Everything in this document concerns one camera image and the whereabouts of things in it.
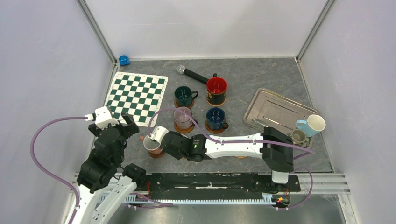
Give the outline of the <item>light brown grooved coaster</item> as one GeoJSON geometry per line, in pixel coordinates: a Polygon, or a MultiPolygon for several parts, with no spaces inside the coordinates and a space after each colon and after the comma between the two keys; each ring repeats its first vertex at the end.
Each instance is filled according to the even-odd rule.
{"type": "Polygon", "coordinates": [[[175,130],[177,131],[177,132],[179,132],[179,133],[189,133],[189,132],[191,132],[194,128],[195,128],[195,125],[193,124],[193,125],[191,125],[189,128],[187,128],[187,129],[181,129],[181,128],[179,128],[178,126],[177,126],[177,123],[174,121],[174,128],[175,128],[175,130]]]}

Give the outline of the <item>salmon pink white mug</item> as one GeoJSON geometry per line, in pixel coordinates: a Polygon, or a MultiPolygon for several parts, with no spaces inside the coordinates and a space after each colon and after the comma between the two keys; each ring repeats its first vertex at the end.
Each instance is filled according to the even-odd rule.
{"type": "Polygon", "coordinates": [[[140,140],[143,142],[143,146],[146,148],[146,150],[156,150],[156,151],[162,151],[161,145],[160,143],[156,142],[156,141],[152,141],[151,139],[149,139],[148,136],[141,136],[140,140]]]}

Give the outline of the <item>lilac cup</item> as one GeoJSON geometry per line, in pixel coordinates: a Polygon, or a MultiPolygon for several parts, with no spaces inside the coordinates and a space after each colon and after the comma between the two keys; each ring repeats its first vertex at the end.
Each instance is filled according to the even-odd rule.
{"type": "Polygon", "coordinates": [[[174,122],[177,129],[188,130],[195,126],[190,117],[192,118],[192,111],[188,107],[179,107],[174,112],[174,122]]]}

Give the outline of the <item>brown grooved wooden coaster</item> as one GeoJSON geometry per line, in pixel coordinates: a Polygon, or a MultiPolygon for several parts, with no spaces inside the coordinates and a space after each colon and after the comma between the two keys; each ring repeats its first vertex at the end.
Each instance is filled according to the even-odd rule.
{"type": "Polygon", "coordinates": [[[192,100],[192,102],[191,102],[191,104],[190,104],[189,106],[185,106],[185,105],[179,105],[178,102],[177,102],[177,100],[175,99],[175,100],[174,100],[174,106],[175,106],[176,108],[179,108],[179,107],[187,107],[187,108],[191,109],[191,108],[194,106],[194,100],[192,100]]]}

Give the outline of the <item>reddish brown grooved coaster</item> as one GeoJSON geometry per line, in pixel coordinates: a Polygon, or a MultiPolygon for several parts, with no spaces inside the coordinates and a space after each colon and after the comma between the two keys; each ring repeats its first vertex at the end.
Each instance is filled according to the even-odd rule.
{"type": "Polygon", "coordinates": [[[205,127],[206,127],[207,131],[209,131],[210,133],[220,134],[220,133],[224,132],[229,127],[229,125],[227,123],[224,123],[222,128],[220,128],[218,130],[213,130],[209,127],[208,123],[205,122],[205,127]]]}

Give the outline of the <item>dark blue mug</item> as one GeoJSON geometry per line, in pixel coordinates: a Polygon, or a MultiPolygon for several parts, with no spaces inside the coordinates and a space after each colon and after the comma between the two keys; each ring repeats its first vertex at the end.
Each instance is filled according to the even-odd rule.
{"type": "Polygon", "coordinates": [[[210,131],[225,130],[229,127],[225,112],[218,107],[213,107],[207,111],[206,125],[210,131]]]}

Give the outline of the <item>dark green mug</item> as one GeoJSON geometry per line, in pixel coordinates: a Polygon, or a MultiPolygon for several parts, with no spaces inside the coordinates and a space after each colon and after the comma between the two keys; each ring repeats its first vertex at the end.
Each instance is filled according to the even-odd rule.
{"type": "Polygon", "coordinates": [[[189,106],[196,97],[197,91],[192,91],[188,86],[179,86],[174,91],[174,97],[179,105],[189,106]]]}

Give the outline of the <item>small grey cup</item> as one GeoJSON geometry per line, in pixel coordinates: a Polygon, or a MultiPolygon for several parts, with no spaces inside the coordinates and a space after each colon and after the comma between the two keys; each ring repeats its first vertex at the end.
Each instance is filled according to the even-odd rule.
{"type": "Polygon", "coordinates": [[[293,144],[301,146],[301,147],[308,146],[309,138],[306,136],[304,131],[302,131],[300,129],[295,129],[290,134],[290,137],[292,139],[293,144]]]}

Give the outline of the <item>dark walnut wooden coaster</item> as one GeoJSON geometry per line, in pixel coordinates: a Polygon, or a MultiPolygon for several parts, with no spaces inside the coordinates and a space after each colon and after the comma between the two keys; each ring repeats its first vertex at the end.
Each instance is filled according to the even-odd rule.
{"type": "Polygon", "coordinates": [[[160,151],[156,151],[156,150],[150,151],[150,150],[148,150],[148,154],[152,158],[161,158],[161,157],[163,157],[165,155],[165,153],[162,152],[161,150],[160,151]]]}

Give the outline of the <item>woven rattan coaster far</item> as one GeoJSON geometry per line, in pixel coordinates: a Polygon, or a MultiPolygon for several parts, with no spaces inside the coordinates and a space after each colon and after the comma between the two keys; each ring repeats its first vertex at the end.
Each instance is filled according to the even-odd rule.
{"type": "Polygon", "coordinates": [[[217,99],[207,99],[207,103],[209,104],[209,105],[211,105],[211,106],[214,106],[214,107],[220,107],[220,106],[222,106],[224,103],[226,102],[226,99],[220,99],[220,100],[217,100],[217,99]]]}

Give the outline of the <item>cream cup lower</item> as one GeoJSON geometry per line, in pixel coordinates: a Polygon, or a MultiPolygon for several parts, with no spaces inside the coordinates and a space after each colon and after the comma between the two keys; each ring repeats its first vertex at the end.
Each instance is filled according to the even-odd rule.
{"type": "Polygon", "coordinates": [[[296,128],[302,130],[307,137],[312,137],[326,128],[326,122],[321,116],[312,114],[306,120],[296,121],[296,128]]]}

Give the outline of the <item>green white chessboard mat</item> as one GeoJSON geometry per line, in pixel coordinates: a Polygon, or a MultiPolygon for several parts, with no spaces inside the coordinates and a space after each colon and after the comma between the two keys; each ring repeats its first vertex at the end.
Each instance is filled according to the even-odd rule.
{"type": "Polygon", "coordinates": [[[142,127],[153,127],[155,112],[161,108],[168,77],[139,73],[116,72],[105,100],[113,117],[125,124],[121,114],[132,115],[142,127]]]}

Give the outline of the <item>blue toy car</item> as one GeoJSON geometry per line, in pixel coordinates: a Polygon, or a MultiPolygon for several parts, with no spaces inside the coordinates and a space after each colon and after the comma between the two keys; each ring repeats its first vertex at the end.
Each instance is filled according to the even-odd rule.
{"type": "Polygon", "coordinates": [[[126,55],[121,55],[118,58],[120,66],[126,66],[130,64],[129,58],[126,55]]]}

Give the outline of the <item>black handheld microphone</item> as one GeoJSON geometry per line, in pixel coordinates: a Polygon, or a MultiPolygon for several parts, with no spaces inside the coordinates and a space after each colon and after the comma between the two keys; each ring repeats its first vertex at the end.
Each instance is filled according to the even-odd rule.
{"type": "Polygon", "coordinates": [[[192,79],[194,79],[196,81],[199,81],[200,83],[203,83],[203,84],[207,84],[207,82],[209,81],[208,78],[206,78],[206,77],[204,77],[204,76],[202,76],[202,75],[200,75],[200,74],[198,74],[198,73],[196,73],[194,71],[191,71],[191,70],[187,69],[183,65],[179,65],[177,67],[177,71],[178,71],[179,74],[186,75],[186,76],[188,76],[188,77],[190,77],[190,78],[192,78],[192,79]]]}

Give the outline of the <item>metal serving tray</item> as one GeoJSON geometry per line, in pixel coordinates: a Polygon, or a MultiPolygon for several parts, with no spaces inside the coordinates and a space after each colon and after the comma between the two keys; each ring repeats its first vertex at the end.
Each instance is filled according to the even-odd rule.
{"type": "Polygon", "coordinates": [[[243,116],[243,121],[259,131],[264,127],[273,127],[290,137],[297,128],[296,122],[306,120],[312,114],[318,114],[318,111],[265,88],[259,88],[243,116]]]}

